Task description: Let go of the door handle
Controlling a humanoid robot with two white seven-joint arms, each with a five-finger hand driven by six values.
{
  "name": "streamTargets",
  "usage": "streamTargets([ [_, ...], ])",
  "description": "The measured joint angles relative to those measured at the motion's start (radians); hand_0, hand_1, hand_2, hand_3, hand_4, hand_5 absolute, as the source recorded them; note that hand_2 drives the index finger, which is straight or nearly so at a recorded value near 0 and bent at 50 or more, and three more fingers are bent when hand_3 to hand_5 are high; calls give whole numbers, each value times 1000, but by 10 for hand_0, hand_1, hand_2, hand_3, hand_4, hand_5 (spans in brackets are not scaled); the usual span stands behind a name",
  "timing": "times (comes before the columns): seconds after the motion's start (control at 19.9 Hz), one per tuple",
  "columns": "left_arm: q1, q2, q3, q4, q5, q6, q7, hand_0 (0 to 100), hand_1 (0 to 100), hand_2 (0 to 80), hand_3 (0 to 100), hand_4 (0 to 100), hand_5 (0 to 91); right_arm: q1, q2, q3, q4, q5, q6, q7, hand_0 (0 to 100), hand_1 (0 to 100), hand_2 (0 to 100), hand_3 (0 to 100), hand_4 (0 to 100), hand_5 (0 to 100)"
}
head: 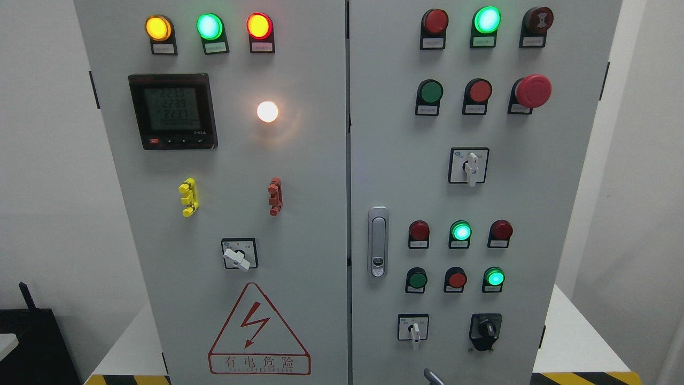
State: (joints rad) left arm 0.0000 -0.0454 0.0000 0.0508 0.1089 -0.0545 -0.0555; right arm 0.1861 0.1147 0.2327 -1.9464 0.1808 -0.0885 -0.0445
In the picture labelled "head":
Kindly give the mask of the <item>grey robotic hand plastic covered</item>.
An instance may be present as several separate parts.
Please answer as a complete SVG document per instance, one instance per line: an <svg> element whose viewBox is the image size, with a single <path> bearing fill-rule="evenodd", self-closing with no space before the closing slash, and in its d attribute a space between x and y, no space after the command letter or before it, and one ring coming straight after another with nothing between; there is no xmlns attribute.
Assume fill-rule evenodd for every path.
<svg viewBox="0 0 684 385"><path fill-rule="evenodd" d="M432 385L445 385L443 380L429 368L425 368L425 370L423 370L423 375L426 378L426 380L428 380L428 382Z"/></svg>

